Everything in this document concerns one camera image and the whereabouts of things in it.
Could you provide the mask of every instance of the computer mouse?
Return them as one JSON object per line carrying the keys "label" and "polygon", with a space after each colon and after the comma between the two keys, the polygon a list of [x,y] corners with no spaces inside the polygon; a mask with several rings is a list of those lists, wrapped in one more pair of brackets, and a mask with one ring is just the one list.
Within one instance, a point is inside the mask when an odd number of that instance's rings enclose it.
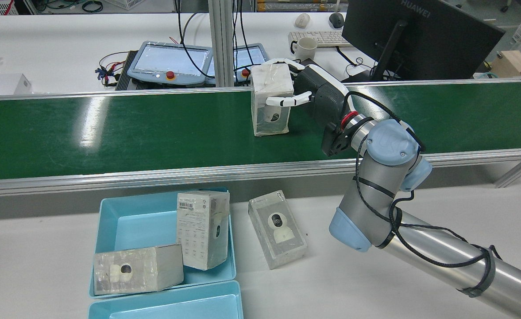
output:
{"label": "computer mouse", "polygon": [[345,18],[343,18],[341,12],[333,12],[331,16],[329,16],[329,22],[333,28],[339,29],[345,24]]}
{"label": "computer mouse", "polygon": [[296,21],[294,22],[294,25],[298,28],[305,28],[309,22],[309,14],[302,13],[299,16],[297,16]]}

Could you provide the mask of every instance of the keyboard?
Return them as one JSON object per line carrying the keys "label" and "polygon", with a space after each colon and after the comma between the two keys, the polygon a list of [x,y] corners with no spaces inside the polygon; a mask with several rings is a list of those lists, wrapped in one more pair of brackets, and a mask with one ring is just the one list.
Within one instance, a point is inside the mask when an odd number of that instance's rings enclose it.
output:
{"label": "keyboard", "polygon": [[353,45],[341,36],[341,32],[343,31],[294,31],[288,34],[288,43],[301,38],[314,38],[318,48],[352,47]]}

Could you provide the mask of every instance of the black monitor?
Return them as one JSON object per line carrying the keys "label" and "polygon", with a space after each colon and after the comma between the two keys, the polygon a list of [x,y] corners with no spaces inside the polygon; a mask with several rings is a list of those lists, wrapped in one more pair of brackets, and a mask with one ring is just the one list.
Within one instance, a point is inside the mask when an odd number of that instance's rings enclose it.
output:
{"label": "black monitor", "polygon": [[349,0],[343,38],[404,80],[467,79],[505,32],[440,0]]}

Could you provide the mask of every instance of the barcode label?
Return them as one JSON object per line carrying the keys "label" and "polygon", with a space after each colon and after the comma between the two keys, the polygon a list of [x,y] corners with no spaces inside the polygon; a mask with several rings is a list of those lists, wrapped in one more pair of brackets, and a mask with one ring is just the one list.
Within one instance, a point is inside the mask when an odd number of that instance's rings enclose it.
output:
{"label": "barcode label", "polygon": [[178,208],[181,210],[193,210],[193,202],[178,202]]}

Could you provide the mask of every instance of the monitor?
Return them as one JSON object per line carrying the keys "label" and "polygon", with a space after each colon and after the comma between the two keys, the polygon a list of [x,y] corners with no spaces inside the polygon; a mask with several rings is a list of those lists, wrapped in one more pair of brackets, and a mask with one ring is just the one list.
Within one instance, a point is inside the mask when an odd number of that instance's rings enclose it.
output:
{"label": "monitor", "polygon": [[170,85],[198,85],[205,81],[189,57],[206,70],[212,60],[212,49],[181,44],[144,42],[127,70],[131,78]]}
{"label": "monitor", "polygon": [[349,0],[343,38],[404,80],[467,79],[504,35],[441,0]]}
{"label": "monitor", "polygon": [[[266,51],[264,51],[264,47],[260,43],[254,43],[248,45],[247,47],[244,45],[240,45],[233,49],[233,62],[235,64],[235,71],[236,76],[234,76],[235,82],[246,82],[248,81],[247,78],[243,77],[241,75],[242,70],[245,66],[251,65],[251,64],[262,64],[266,61],[268,61],[268,55],[266,54]],[[207,75],[215,76],[215,66],[214,61],[211,61],[211,64],[209,65],[209,70],[207,71]],[[215,84],[215,78],[207,78],[205,80],[205,83],[209,84]]]}

